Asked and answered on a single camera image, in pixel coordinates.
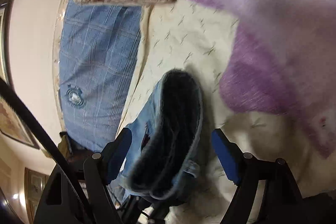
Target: framed picture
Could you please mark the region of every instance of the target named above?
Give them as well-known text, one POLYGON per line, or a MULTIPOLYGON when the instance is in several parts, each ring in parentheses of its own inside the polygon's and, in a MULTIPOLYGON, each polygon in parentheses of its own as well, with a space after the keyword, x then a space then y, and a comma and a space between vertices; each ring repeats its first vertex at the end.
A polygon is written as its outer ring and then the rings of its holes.
MULTIPOLYGON (((11 0, 0 5, 0 77, 11 84, 7 70, 8 24, 11 0)), ((28 127, 21 121, 5 100, 0 97, 0 131, 9 138, 40 149, 28 127)))
POLYGON ((48 175, 25 168, 25 198, 29 224, 34 223, 36 210, 48 179, 48 175))

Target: bed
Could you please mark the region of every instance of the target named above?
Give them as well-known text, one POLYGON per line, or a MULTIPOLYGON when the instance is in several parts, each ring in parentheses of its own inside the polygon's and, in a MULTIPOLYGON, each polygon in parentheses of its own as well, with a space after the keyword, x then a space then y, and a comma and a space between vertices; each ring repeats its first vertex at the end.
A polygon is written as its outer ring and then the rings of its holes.
MULTIPOLYGON (((58 50, 67 0, 62 0, 54 38, 54 84, 59 102, 58 50)), ((143 4, 137 59, 117 134, 133 122, 160 78, 173 68, 188 71, 203 91, 204 125, 199 150, 201 175, 188 203, 172 207, 168 223, 220 223, 236 190, 210 145, 210 133, 221 128, 243 152, 261 160, 282 157, 304 197, 336 189, 336 153, 322 157, 300 126, 285 115, 234 113, 222 101, 219 82, 229 63, 239 19, 224 10, 190 0, 143 4)), ((260 182, 249 223, 256 220, 263 197, 260 182)))

